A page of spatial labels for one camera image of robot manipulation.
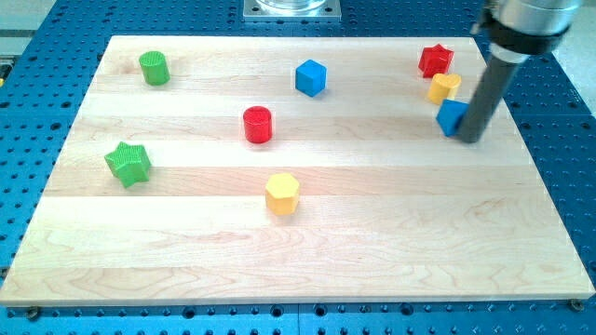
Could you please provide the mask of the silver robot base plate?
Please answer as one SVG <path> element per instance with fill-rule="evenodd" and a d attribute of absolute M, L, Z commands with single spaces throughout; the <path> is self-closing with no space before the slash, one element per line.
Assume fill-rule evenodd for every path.
<path fill-rule="evenodd" d="M 244 21 L 338 21 L 340 0 L 244 0 Z"/>

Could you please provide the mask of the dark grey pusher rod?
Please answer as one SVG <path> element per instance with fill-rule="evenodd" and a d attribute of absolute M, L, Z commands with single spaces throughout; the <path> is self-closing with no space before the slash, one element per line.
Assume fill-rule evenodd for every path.
<path fill-rule="evenodd" d="M 491 57 L 462 117 L 456 136 L 466 143 L 479 141 L 520 67 Z"/>

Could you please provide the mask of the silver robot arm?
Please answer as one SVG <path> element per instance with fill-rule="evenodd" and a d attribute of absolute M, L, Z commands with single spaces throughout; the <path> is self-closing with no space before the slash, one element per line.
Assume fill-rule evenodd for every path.
<path fill-rule="evenodd" d="M 481 139 L 497 105 L 522 64 L 553 51 L 569 32 L 582 0 L 488 0 L 470 30 L 485 31 L 490 59 L 468 104 L 456 137 Z"/>

